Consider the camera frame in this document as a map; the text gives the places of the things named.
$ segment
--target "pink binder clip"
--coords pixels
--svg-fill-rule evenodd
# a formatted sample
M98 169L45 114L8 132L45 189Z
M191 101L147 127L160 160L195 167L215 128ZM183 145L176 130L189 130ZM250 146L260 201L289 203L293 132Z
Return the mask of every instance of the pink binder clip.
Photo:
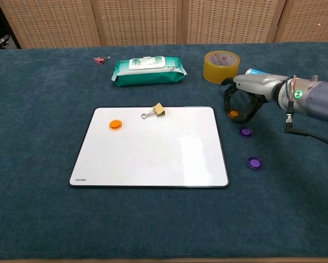
M97 57L97 58L94 58L93 61L95 63L97 63L98 65L102 65L106 60L110 59L109 56L105 56L103 58L100 58L100 57Z

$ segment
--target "packing tape roll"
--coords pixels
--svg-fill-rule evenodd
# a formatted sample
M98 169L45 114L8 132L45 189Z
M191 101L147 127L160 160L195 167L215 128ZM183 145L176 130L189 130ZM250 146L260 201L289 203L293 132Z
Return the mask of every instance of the packing tape roll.
M203 77L213 83L236 77L240 66L240 58L236 54L224 50L211 51L204 56Z

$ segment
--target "wicker wall panel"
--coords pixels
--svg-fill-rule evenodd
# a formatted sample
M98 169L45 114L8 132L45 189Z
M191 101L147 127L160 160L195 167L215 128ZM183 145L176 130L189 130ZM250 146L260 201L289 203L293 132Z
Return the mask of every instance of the wicker wall panel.
M178 0L92 0L102 45L176 44Z
M264 43L277 24L285 1L184 0L187 2L186 42Z
M22 48L100 45L91 0L0 0Z
M290 0L276 40L328 41L328 0Z

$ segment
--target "green wet wipes package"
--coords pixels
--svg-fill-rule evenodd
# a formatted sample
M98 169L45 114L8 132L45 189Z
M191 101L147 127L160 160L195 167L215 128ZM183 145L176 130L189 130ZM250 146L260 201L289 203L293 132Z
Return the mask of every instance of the green wet wipes package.
M181 59L153 56L117 61L111 80L117 86L164 84L179 82L186 75Z

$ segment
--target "robotic arm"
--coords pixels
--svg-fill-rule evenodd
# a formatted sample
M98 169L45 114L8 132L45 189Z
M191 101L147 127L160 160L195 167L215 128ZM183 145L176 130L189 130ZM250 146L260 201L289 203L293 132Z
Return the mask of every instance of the robotic arm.
M328 144L322 137L293 127L294 113L328 122L328 82L318 81L317 76L309 80L296 76L239 75L222 82L222 85L227 84L229 87L224 93L226 113L232 110L230 99L235 92L242 90L250 97L248 109L234 117L234 122L246 123L264 103L277 102L287 112L286 133L311 136Z

